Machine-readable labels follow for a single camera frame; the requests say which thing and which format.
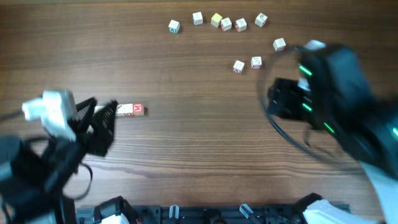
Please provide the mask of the letter B wooden block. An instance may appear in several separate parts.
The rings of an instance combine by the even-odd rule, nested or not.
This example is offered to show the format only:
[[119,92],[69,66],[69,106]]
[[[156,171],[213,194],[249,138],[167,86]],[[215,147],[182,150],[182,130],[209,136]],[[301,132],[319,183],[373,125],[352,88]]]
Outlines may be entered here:
[[116,116],[124,116],[124,105],[117,105]]

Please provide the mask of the red letter A block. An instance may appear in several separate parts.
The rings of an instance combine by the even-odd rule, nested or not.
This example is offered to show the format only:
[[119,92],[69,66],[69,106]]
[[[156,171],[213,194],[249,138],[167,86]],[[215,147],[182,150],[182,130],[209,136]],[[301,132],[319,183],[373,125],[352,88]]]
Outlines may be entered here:
[[239,60],[235,61],[233,65],[233,72],[241,74],[244,68],[244,62],[241,62]]

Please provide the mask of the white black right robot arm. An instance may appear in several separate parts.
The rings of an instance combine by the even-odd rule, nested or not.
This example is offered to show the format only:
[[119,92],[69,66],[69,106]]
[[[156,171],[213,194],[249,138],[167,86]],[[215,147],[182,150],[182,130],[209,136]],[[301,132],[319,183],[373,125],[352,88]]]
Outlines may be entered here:
[[299,80],[259,76],[257,92],[270,124],[275,117],[308,122],[324,130],[357,160],[373,185],[386,223],[397,222],[397,100],[383,101],[371,91],[358,56],[341,44],[311,40],[296,46]]

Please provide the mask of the blue top spiral block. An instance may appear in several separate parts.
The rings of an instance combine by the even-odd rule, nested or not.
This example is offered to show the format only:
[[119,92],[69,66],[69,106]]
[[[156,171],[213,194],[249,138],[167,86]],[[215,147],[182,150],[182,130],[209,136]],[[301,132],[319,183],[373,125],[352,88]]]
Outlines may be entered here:
[[124,116],[134,116],[133,104],[124,104],[123,114]]

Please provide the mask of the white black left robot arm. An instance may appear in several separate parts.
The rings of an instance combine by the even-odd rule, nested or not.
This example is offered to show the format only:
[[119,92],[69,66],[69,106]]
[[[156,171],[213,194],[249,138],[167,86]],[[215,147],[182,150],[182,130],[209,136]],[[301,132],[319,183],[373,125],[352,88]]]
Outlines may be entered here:
[[29,139],[1,136],[1,209],[7,223],[79,223],[75,201],[63,188],[87,154],[104,157],[114,140],[118,102],[95,110],[97,100],[77,105],[67,119],[71,138],[48,134]]

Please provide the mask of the red top wooden block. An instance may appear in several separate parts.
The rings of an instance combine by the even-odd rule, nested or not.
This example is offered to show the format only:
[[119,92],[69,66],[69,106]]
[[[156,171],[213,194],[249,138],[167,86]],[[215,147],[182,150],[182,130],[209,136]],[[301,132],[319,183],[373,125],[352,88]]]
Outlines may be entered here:
[[145,107],[142,103],[134,103],[132,105],[133,108],[133,114],[135,116],[142,116],[145,114]]

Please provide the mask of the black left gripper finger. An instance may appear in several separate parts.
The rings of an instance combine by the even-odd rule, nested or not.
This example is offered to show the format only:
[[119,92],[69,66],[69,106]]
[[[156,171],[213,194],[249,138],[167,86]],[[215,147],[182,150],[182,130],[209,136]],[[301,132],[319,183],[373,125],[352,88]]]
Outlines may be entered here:
[[91,120],[93,133],[88,138],[88,153],[104,157],[114,140],[116,108],[118,102],[112,100],[97,110]]
[[91,123],[97,100],[89,98],[76,105],[76,115],[73,117],[74,131],[87,131]]

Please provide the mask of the green soccer ball block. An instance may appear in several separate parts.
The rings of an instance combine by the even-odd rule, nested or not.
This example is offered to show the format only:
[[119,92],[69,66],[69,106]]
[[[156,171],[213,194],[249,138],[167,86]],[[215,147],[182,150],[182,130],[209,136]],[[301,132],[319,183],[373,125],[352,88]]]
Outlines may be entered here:
[[103,108],[104,108],[104,106],[96,106],[95,110],[94,110],[94,113],[97,113],[99,110],[101,110]]

